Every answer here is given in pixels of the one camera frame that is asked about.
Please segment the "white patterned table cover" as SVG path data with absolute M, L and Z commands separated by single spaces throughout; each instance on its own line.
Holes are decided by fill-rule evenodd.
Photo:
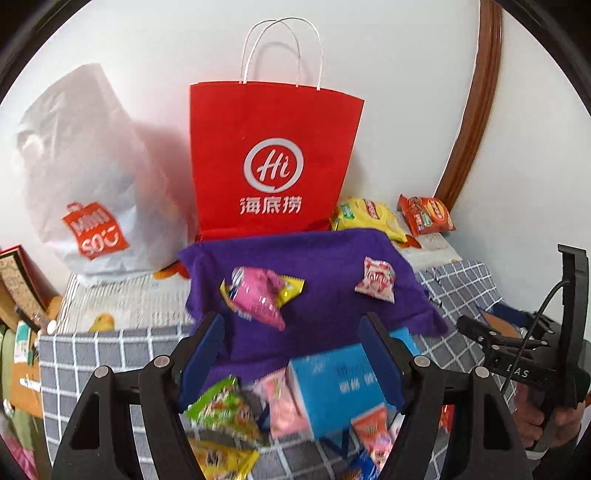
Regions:
M 416 246 L 394 246 L 416 272 L 462 260 L 440 233 L 421 235 L 417 242 Z M 114 319 L 117 330 L 189 325 L 192 318 L 185 308 L 188 294 L 189 280 L 178 272 L 163 279 L 148 274 L 97 286 L 88 286 L 73 275 L 57 315 L 56 332 L 87 333 L 102 314 Z

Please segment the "white red candy packet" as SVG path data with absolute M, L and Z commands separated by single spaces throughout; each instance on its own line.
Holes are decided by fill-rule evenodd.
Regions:
M 356 293 L 394 304 L 396 273 L 390 263 L 366 257 L 363 260 L 363 279 L 356 285 Z

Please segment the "red paper shopping bag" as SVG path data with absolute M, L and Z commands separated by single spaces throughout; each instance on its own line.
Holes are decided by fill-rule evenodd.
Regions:
M 322 84 L 249 80 L 260 40 L 290 18 L 250 27 L 236 81 L 189 91 L 201 241 L 325 230 L 338 202 L 363 100 Z

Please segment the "white plastic Miniso bag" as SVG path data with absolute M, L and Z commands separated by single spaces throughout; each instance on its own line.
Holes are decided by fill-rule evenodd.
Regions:
M 23 114 L 16 148 L 33 229 L 86 283 L 162 270 L 186 247 L 169 181 L 100 65 L 48 87 Z

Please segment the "purple towel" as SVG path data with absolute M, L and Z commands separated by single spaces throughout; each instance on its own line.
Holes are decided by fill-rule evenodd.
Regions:
M 359 341 L 358 325 L 373 312 L 390 331 L 442 336 L 448 325 L 408 261 L 375 229 L 308 232 L 195 243 L 178 254 L 190 276 L 186 309 L 195 321 L 215 311 L 225 319 L 224 346 L 204 385 L 233 375 L 243 384 L 287 366 L 290 359 Z M 394 302 L 356 292 L 366 258 L 394 268 Z M 259 267 L 304 280 L 300 295 L 281 307 L 286 329 L 233 313 L 219 286 L 238 267 Z

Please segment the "red chips bag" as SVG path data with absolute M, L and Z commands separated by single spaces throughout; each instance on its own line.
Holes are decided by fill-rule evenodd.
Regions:
M 449 210 L 438 198 L 400 195 L 398 208 L 413 236 L 456 230 Z

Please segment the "brown framed box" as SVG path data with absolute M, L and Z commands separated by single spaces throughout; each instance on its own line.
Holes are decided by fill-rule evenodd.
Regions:
M 16 307 L 31 318 L 35 313 L 46 313 L 53 298 L 42 275 L 20 245 L 1 252 L 2 323 L 15 332 L 19 322 Z

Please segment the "grey checked tablecloth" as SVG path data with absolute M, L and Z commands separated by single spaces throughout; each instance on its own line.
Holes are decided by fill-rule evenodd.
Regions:
M 479 318 L 481 310 L 491 311 L 503 299 L 488 267 L 464 260 L 419 271 L 417 279 L 451 327 L 443 337 L 415 336 L 420 351 L 445 369 L 467 372 L 482 363 L 480 348 L 456 333 L 453 325 L 460 315 Z M 76 402 L 99 365 L 115 372 L 143 367 L 154 356 L 171 353 L 189 331 L 190 324 L 42 336 L 41 397 L 52 466 Z M 157 479 L 139 407 L 131 407 L 131 421 L 143 478 Z M 320 441 L 293 435 L 263 448 L 249 479 L 335 479 L 347 460 Z

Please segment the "green snack packet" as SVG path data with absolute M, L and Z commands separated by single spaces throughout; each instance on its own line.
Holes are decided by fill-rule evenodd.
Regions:
M 208 388 L 185 411 L 186 416 L 206 430 L 237 437 L 250 445 L 264 445 L 266 438 L 242 395 L 238 378 L 223 378 Z

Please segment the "blue tissue pack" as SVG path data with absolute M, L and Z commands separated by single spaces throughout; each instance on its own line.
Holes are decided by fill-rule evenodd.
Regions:
M 308 421 L 304 437 L 312 440 L 345 430 L 353 418 L 385 402 L 360 344 L 290 360 L 287 385 Z

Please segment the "yellow chips bag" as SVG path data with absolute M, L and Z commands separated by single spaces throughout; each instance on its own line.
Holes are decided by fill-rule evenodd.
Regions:
M 407 237 L 396 216 L 383 202 L 351 197 L 339 203 L 331 219 L 332 230 L 375 229 L 391 241 L 406 243 Z

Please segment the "orange red snack packet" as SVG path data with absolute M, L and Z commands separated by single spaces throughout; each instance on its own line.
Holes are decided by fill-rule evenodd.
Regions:
M 382 471 L 394 446 L 388 429 L 388 410 L 385 403 L 368 410 L 351 420 L 363 447 L 379 471 Z

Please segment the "brown wooden door frame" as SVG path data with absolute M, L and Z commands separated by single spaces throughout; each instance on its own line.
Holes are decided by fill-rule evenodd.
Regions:
M 476 160 L 495 99 L 503 46 L 502 8 L 481 1 L 474 72 L 458 136 L 435 196 L 452 210 Z

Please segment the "blue cookie packet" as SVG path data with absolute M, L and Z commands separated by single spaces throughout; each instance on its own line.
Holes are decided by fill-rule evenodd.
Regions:
M 370 453 L 360 450 L 342 471 L 339 480 L 377 480 L 379 475 L 380 470 L 370 457 Z

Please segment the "pink and yellow snack packet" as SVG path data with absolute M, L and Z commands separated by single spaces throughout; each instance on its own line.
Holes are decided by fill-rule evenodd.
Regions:
M 219 292 L 228 308 L 245 320 L 284 331 L 280 309 L 304 291 L 304 279 L 280 275 L 270 269 L 238 267 L 230 281 L 223 280 Z

